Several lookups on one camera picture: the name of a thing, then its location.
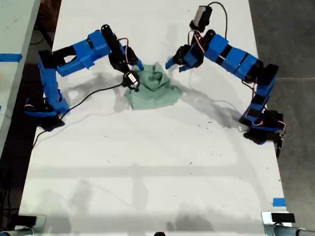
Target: wire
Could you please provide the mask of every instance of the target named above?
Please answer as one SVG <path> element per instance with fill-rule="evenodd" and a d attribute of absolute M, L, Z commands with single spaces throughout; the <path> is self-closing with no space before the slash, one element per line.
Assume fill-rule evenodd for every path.
<path fill-rule="evenodd" d="M 94 92 L 91 92 L 89 95 L 87 95 L 81 102 L 79 102 L 77 105 L 71 107 L 66 113 L 64 113 L 60 119 L 63 119 L 65 115 L 67 115 L 70 111 L 72 111 L 74 108 L 80 106 L 83 102 L 85 102 L 85 100 L 87 100 L 90 96 L 92 96 L 94 93 L 97 93 L 97 92 L 100 92 L 100 91 L 105 91 L 105 90 L 109 90 L 109 89 L 114 89 L 114 88 L 117 88 L 119 86 L 123 85 L 123 83 L 120 83 L 118 85 L 115 85 L 115 86 L 112 86 L 112 87 L 109 87 L 109 88 L 101 88 L 101 89 L 98 89 L 98 90 L 95 90 Z"/>
<path fill-rule="evenodd" d="M 36 43 L 30 43 L 30 45 L 37 45 L 37 44 L 40 44 L 42 41 L 44 41 L 44 36 L 42 35 L 42 37 L 41 37 L 41 39 L 38 41 L 38 42 L 36 42 Z"/>
<path fill-rule="evenodd" d="M 127 64 L 129 64 L 129 62 L 128 62 L 128 57 L 127 57 L 127 48 L 128 48 L 128 44 L 129 44 L 128 38 L 119 38 L 119 39 L 117 39 L 117 41 L 120 41 L 120 40 L 123 40 L 123 39 L 127 40 L 127 46 L 126 46 L 126 50 L 125 50 L 125 56 L 126 56 Z"/>
<path fill-rule="evenodd" d="M 32 150 L 33 150 L 33 148 L 35 147 L 35 145 L 36 145 L 36 143 L 37 143 L 38 137 L 39 137 L 40 135 L 42 135 L 43 133 L 46 133 L 46 132 L 48 132 L 48 131 L 47 131 L 47 130 L 44 130 L 43 132 L 41 132 L 41 133 L 38 134 L 38 136 L 37 136 L 36 139 L 35 139 L 35 142 L 33 143 L 33 147 L 31 148 Z"/>
<path fill-rule="evenodd" d="M 226 36 L 227 36 L 227 12 L 226 12 L 226 9 L 225 7 L 222 5 L 222 3 L 218 2 L 218 1 L 213 1 L 211 3 L 209 3 L 207 6 L 210 6 L 212 4 L 219 4 L 222 8 L 223 8 L 223 11 L 225 13 L 225 39 L 226 39 Z"/>
<path fill-rule="evenodd" d="M 285 135 L 286 124 L 284 122 L 280 121 L 280 120 L 278 122 L 284 125 L 284 127 L 283 127 L 283 135 Z"/>
<path fill-rule="evenodd" d="M 94 92 L 91 92 L 91 93 L 90 93 L 89 95 L 87 95 L 81 102 L 79 102 L 77 105 L 71 107 L 66 113 L 64 113 L 64 114 L 61 116 L 60 120 L 63 119 L 64 116 L 67 115 L 67 114 L 68 114 L 70 111 L 72 111 L 74 108 L 80 106 L 84 101 L 86 101 L 86 100 L 87 100 L 91 95 L 93 95 L 94 93 L 97 93 L 97 92 L 100 92 L 100 91 L 109 90 L 109 89 L 114 89 L 114 88 L 117 88 L 117 87 L 121 86 L 122 84 L 123 84 L 123 83 L 120 83 L 120 84 L 118 84 L 118 85 L 115 85 L 115 86 L 112 86 L 112 87 L 109 87 L 109 88 L 102 88 L 102 89 L 95 90 Z M 34 147 L 35 147 L 35 145 L 36 145 L 36 143 L 37 143 L 38 137 L 39 137 L 40 135 L 42 135 L 43 133 L 46 133 L 46 132 L 47 132 L 47 131 L 44 130 L 43 132 L 41 132 L 41 133 L 38 134 L 38 136 L 36 137 L 35 142 L 34 142 L 34 144 L 33 144 L 33 147 L 31 148 L 32 150 L 34 149 Z"/>
<path fill-rule="evenodd" d="M 201 46 L 201 43 L 199 42 L 199 39 L 197 38 L 196 34 L 194 34 L 193 36 L 195 37 L 195 39 L 196 39 L 196 41 L 197 41 L 197 43 L 198 43 L 200 49 L 202 50 L 202 52 L 205 53 L 205 50 L 204 50 L 204 48 Z"/>
<path fill-rule="evenodd" d="M 190 38 L 189 38 L 190 32 L 197 32 L 197 33 L 199 33 L 199 36 L 201 36 L 201 33 L 200 33 L 199 31 L 194 30 L 194 29 L 190 30 L 190 31 L 188 32 L 188 34 L 187 34 L 187 44 L 188 44 L 188 45 L 190 45 Z"/>

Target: white table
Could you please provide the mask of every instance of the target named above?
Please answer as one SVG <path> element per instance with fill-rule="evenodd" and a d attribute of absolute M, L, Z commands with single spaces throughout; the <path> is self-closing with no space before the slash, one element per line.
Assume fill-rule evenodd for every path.
<path fill-rule="evenodd" d="M 256 55 L 248 1 L 222 3 L 231 44 Z M 186 42 L 197 7 L 182 0 L 63 0 L 54 50 L 109 24 L 144 63 L 164 65 Z M 210 27 L 223 34 L 224 26 L 214 6 Z M 283 197 L 273 144 L 258 146 L 239 131 L 251 91 L 209 61 L 168 74 L 186 87 L 174 106 L 132 111 L 124 88 L 104 91 L 66 116 L 65 127 L 42 135 L 20 213 L 46 215 L 51 234 L 264 235 L 261 212 L 285 207 L 272 206 Z M 121 77 L 105 58 L 58 83 L 73 106 Z"/>
<path fill-rule="evenodd" d="M 0 156 L 10 127 L 40 0 L 0 0 L 0 53 L 22 54 L 0 62 Z"/>

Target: blue tape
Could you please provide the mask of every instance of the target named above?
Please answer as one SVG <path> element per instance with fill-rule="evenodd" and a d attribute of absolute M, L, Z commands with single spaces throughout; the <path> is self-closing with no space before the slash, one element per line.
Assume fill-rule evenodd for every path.
<path fill-rule="evenodd" d="M 272 206 L 274 207 L 285 207 L 285 199 L 284 198 L 274 198 L 272 202 Z"/>
<path fill-rule="evenodd" d="M 0 53 L 0 61 L 3 62 L 20 62 L 22 54 Z"/>

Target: black cable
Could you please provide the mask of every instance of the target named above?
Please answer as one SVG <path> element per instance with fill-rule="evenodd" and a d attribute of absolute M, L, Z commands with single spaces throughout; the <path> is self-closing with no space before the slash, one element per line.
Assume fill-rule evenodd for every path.
<path fill-rule="evenodd" d="M 37 143 L 38 137 L 39 137 L 40 135 L 42 135 L 43 133 L 46 133 L 46 132 L 48 132 L 48 131 L 44 130 L 43 132 L 41 132 L 41 133 L 38 134 L 38 136 L 36 137 L 35 142 L 34 142 L 34 144 L 33 144 L 33 147 L 31 148 L 32 150 L 33 150 L 33 148 L 35 147 L 35 145 L 36 145 L 36 143 Z"/>
<path fill-rule="evenodd" d="M 42 41 L 44 41 L 44 37 L 42 37 L 42 39 L 39 42 L 37 42 L 37 43 L 30 43 L 30 45 L 37 45 L 37 44 L 40 44 Z"/>
<path fill-rule="evenodd" d="M 254 91 L 254 88 L 252 88 L 251 86 L 249 86 L 248 84 L 245 83 L 244 80 L 242 80 L 242 84 L 244 84 L 245 86 L 249 87 L 251 89 L 251 91 Z"/>
<path fill-rule="evenodd" d="M 65 115 L 67 115 L 70 111 L 72 111 L 74 108 L 80 106 L 85 100 L 87 100 L 91 95 L 93 95 L 94 93 L 96 92 L 100 92 L 100 91 L 105 91 L 105 90 L 109 90 L 109 89 L 114 89 L 114 88 L 117 88 L 119 86 L 123 85 L 123 83 L 121 84 L 118 84 L 118 85 L 115 85 L 115 86 L 112 86 L 112 87 L 109 87 L 109 88 L 102 88 L 102 89 L 99 89 L 99 90 L 95 90 L 94 92 L 91 92 L 89 95 L 87 95 L 81 102 L 79 102 L 77 105 L 75 105 L 74 107 L 71 107 L 66 113 L 64 113 L 60 119 L 63 119 Z"/>
<path fill-rule="evenodd" d="M 44 41 L 44 36 L 42 35 L 42 37 L 41 37 L 41 39 L 38 41 L 38 42 L 36 42 L 36 43 L 30 43 L 30 45 L 37 45 L 37 44 L 40 44 L 42 41 Z"/>
<path fill-rule="evenodd" d="M 90 93 L 89 95 L 87 95 L 81 102 L 79 102 L 77 105 L 71 107 L 66 113 L 64 113 L 64 114 L 61 116 L 60 119 L 63 119 L 64 116 L 67 115 L 70 111 L 72 111 L 74 108 L 80 106 L 83 102 L 85 102 L 85 100 L 87 100 L 87 99 L 88 99 L 91 95 L 93 95 L 94 93 L 100 92 L 100 91 L 109 90 L 109 89 L 114 89 L 114 88 L 117 88 L 117 87 L 119 87 L 119 86 L 121 86 L 121 85 L 123 85 L 123 83 L 118 84 L 118 85 L 115 85 L 115 86 L 112 86 L 112 87 L 109 87 L 109 88 L 102 88 L 102 89 L 95 90 L 94 92 L 91 92 L 91 93 Z M 47 131 L 44 130 L 43 132 L 41 132 L 41 133 L 38 134 L 38 136 L 36 137 L 35 142 L 34 142 L 34 144 L 33 144 L 32 150 L 33 150 L 33 148 L 35 147 L 35 145 L 36 145 L 36 143 L 37 143 L 38 137 L 39 137 L 40 135 L 42 135 L 43 133 L 46 133 L 46 132 L 47 132 Z"/>
<path fill-rule="evenodd" d="M 225 7 L 222 5 L 222 3 L 218 2 L 218 1 L 213 1 L 211 3 L 209 3 L 207 6 L 210 6 L 212 4 L 219 4 L 222 8 L 223 8 L 223 11 L 225 13 L 225 39 L 226 39 L 226 36 L 227 36 L 227 12 L 226 12 L 226 9 Z"/>

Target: red wire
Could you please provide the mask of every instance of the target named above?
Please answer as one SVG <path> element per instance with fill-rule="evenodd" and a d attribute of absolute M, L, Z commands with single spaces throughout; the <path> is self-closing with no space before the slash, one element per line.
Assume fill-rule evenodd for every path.
<path fill-rule="evenodd" d="M 129 44 L 128 38 L 119 38 L 119 39 L 117 39 L 117 40 L 120 41 L 120 40 L 123 40 L 123 39 L 127 40 L 127 45 L 126 45 L 126 50 L 125 50 L 125 56 L 126 56 L 126 61 L 127 61 L 127 63 L 129 63 L 129 62 L 128 62 L 128 58 L 127 58 L 127 48 L 128 48 L 128 44 Z"/>
<path fill-rule="evenodd" d="M 187 35 L 187 44 L 188 44 L 188 45 L 190 45 L 190 38 L 189 38 L 190 32 L 197 32 L 197 33 L 199 34 L 199 36 L 201 37 L 201 33 L 200 33 L 199 31 L 194 30 L 194 29 L 190 30 L 190 31 L 188 32 L 188 35 Z"/>

